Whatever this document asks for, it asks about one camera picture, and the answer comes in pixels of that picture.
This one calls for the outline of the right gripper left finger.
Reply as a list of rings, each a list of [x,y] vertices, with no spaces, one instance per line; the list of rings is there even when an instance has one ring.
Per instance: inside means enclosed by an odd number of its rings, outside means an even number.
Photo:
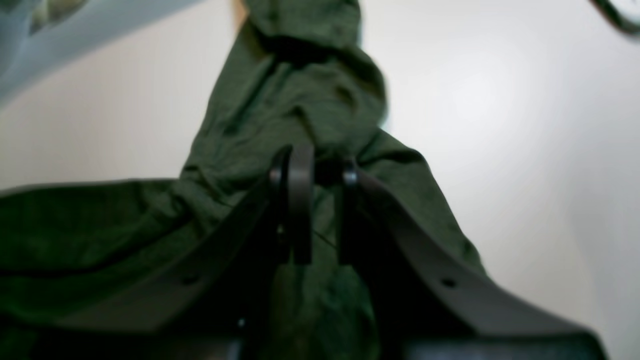
[[[285,146],[215,231],[148,278],[55,321],[60,330],[155,333],[171,324],[224,276],[248,271],[249,289],[260,276],[313,258],[314,148]]]

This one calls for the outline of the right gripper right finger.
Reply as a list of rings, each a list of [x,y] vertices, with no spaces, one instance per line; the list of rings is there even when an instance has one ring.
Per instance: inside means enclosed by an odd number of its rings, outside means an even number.
[[[386,346],[598,346],[585,326],[502,289],[443,247],[354,159],[339,162],[338,253]]]

